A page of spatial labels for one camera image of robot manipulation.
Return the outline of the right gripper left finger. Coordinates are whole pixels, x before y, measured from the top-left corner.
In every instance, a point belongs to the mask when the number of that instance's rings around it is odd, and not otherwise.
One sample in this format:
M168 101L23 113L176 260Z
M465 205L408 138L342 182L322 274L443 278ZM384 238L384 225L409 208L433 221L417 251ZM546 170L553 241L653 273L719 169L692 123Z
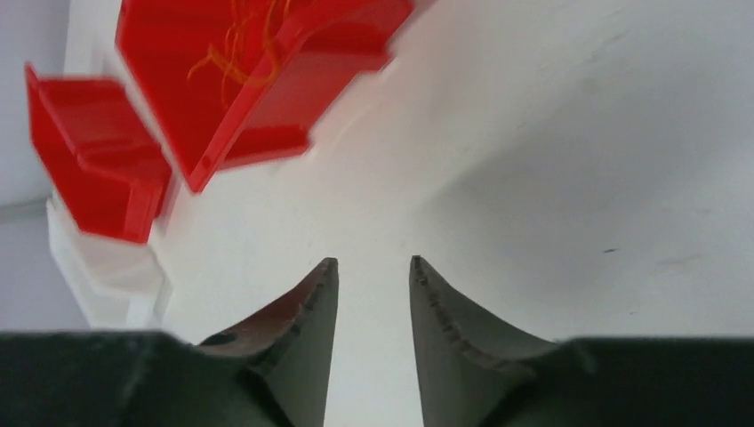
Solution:
M241 361L233 425L323 425L338 298L338 262L324 258L288 292L198 344Z

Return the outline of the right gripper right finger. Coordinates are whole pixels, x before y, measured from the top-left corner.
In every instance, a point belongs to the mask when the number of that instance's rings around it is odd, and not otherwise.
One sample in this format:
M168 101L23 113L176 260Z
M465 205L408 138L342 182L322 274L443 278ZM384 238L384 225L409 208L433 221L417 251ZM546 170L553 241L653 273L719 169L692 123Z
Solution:
M553 342L495 316L413 256L409 294L415 364L426 426L495 426L536 374L526 361Z

